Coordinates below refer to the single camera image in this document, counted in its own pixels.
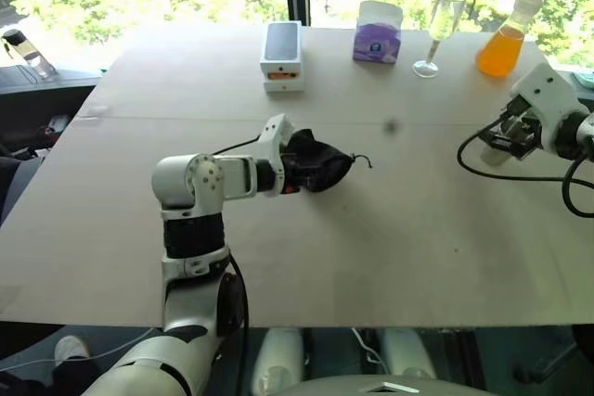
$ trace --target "glass stem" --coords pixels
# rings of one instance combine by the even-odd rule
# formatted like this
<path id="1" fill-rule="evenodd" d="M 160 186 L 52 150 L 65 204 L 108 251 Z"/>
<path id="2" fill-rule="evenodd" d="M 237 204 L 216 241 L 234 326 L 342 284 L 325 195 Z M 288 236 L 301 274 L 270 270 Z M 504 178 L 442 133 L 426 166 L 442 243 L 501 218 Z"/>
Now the glass stem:
<path id="1" fill-rule="evenodd" d="M 439 43 L 441 41 L 436 41 L 435 39 L 433 39 L 433 43 L 431 44 L 431 48 L 429 49 L 429 55 L 427 55 L 427 58 L 425 59 L 425 62 L 427 62 L 428 64 L 431 64 L 433 61 L 433 57 L 435 56 L 435 52 L 437 51 L 437 47 L 439 46 Z"/>

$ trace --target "white cable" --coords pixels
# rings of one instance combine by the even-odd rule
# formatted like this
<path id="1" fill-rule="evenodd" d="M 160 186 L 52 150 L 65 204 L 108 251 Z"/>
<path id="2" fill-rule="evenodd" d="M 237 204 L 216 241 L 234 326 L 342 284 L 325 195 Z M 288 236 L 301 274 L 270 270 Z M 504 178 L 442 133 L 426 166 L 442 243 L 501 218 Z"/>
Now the white cable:
<path id="1" fill-rule="evenodd" d="M 139 340 L 142 340 L 146 336 L 148 336 L 154 329 L 155 328 L 149 328 L 147 331 L 142 333 L 137 338 L 129 340 L 126 343 L 123 343 L 122 345 L 120 345 L 119 347 L 114 348 L 113 350 L 102 352 L 101 354 L 98 354 L 97 356 L 84 357 L 84 358 L 80 358 L 80 359 L 66 359 L 66 360 L 64 360 L 64 362 L 84 362 L 84 361 L 93 361 L 95 359 L 101 359 L 102 357 L 109 356 L 110 354 L 118 352 L 119 350 L 123 350 L 124 348 L 129 347 L 130 345 L 132 345 L 134 343 L 137 343 Z M 5 371 L 14 370 L 17 368 L 22 368 L 23 366 L 29 366 L 29 365 L 33 365 L 33 364 L 45 364 L 47 362 L 53 363 L 55 361 L 54 361 L 54 359 L 38 359 L 36 361 L 25 362 L 23 364 L 7 366 L 6 368 L 0 369 L 0 373 L 4 373 Z"/>
<path id="2" fill-rule="evenodd" d="M 390 370 L 388 370 L 388 366 L 386 365 L 386 363 L 383 361 L 383 359 L 381 358 L 380 354 L 373 350 L 371 347 L 368 347 L 365 342 L 363 341 L 363 339 L 361 338 L 361 335 L 359 334 L 359 332 L 356 330 L 356 328 L 351 328 L 351 331 L 353 331 L 353 334 L 355 335 L 356 339 L 359 342 L 359 345 L 361 345 L 361 348 L 365 351 L 367 351 L 368 353 L 370 353 L 373 357 L 375 357 L 378 360 L 378 364 L 381 365 L 381 368 L 383 368 L 383 372 L 386 375 L 390 375 Z"/>

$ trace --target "sneaker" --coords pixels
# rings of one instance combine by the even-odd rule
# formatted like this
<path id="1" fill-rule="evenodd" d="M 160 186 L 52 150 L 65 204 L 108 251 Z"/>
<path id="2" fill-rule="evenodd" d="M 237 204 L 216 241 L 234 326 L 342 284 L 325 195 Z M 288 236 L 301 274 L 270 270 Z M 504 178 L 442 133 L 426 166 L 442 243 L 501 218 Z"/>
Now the sneaker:
<path id="1" fill-rule="evenodd" d="M 58 341 L 54 349 L 56 366 L 71 357 L 91 357 L 88 347 L 76 336 L 66 336 Z"/>

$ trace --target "person's leg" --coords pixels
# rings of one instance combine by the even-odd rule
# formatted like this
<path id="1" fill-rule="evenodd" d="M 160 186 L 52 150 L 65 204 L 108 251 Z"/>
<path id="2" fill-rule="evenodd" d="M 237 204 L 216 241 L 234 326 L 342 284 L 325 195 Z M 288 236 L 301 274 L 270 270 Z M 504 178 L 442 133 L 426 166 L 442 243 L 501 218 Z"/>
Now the person's leg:
<path id="1" fill-rule="evenodd" d="M 66 359 L 90 357 L 84 343 L 75 336 L 62 338 L 56 345 L 53 394 L 59 396 L 80 396 L 101 375 L 93 361 L 64 362 Z"/>

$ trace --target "orange juice bottle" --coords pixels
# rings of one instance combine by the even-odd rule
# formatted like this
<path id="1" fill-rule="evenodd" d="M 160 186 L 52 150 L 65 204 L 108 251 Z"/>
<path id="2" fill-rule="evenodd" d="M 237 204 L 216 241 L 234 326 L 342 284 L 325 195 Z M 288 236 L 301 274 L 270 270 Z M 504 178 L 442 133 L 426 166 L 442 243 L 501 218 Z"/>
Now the orange juice bottle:
<path id="1" fill-rule="evenodd" d="M 476 66 L 490 76 L 506 76 L 516 66 L 530 21 L 542 7 L 541 0 L 516 0 L 513 12 L 476 54 Z"/>

